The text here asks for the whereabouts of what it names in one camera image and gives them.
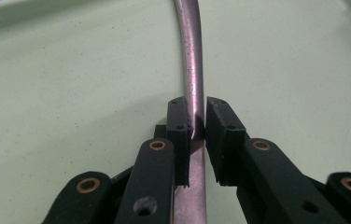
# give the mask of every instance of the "mint green surface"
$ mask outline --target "mint green surface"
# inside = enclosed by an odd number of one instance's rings
[[[200,6],[205,94],[306,175],[351,172],[349,6]],[[40,223],[75,175],[133,165],[184,94],[179,33],[173,1],[0,2],[0,223]],[[209,222],[243,223],[206,158]]]

